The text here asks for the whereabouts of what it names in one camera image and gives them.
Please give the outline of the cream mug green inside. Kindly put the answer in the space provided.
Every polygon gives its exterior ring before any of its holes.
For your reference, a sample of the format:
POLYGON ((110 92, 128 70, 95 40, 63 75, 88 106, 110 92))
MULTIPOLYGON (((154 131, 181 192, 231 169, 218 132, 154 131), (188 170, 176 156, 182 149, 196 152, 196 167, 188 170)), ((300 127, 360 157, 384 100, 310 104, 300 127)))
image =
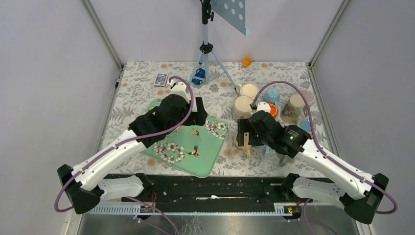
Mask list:
POLYGON ((249 118, 254 111, 251 109, 253 99, 249 96, 239 96, 235 99, 232 109, 234 120, 249 118))

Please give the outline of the light blue ribbed mug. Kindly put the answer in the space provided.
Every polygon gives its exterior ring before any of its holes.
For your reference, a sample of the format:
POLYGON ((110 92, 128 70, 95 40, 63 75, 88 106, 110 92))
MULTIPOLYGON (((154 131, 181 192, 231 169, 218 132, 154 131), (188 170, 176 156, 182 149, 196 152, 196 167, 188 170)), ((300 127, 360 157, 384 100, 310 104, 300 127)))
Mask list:
POLYGON ((262 151, 262 158, 269 159, 276 155, 276 152, 269 146, 264 146, 262 151))

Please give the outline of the beige mug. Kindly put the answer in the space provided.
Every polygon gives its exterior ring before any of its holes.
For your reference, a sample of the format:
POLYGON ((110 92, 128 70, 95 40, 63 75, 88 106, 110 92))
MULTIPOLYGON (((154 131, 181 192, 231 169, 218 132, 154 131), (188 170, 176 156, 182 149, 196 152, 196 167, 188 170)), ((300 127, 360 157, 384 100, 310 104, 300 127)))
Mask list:
POLYGON ((247 159, 251 158, 251 149, 252 146, 249 145, 249 133, 244 133, 243 135, 243 145, 239 146, 237 141, 237 134, 233 136, 233 145, 244 152, 244 155, 247 159))

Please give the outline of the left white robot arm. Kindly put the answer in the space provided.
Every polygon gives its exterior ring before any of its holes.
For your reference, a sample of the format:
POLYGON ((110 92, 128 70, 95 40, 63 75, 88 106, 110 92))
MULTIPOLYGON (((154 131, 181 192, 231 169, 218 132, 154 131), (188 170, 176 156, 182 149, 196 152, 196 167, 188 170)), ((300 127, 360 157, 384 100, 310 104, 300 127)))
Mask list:
POLYGON ((105 199, 136 197, 140 201, 148 200, 152 189, 139 177, 104 178, 125 159, 164 140, 178 127, 203 126, 207 116, 201 97, 187 102, 180 95, 168 95, 159 106, 138 116, 113 143, 94 156, 75 166, 64 164, 57 169, 62 189, 55 200, 55 210, 61 212, 58 204, 63 193, 77 214, 89 212, 105 199))

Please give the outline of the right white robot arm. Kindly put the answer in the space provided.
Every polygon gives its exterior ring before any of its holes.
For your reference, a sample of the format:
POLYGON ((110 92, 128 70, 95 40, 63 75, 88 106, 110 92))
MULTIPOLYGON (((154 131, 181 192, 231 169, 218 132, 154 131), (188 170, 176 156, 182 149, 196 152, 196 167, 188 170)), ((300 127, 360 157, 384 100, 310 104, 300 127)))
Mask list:
POLYGON ((361 171, 331 152, 319 150, 309 133, 295 125, 283 127, 269 113, 259 111, 237 121, 238 146, 268 146, 276 153, 306 163, 331 183, 315 181, 290 173, 281 184, 281 197, 326 202, 343 209, 351 218, 371 224, 389 180, 381 174, 361 171))

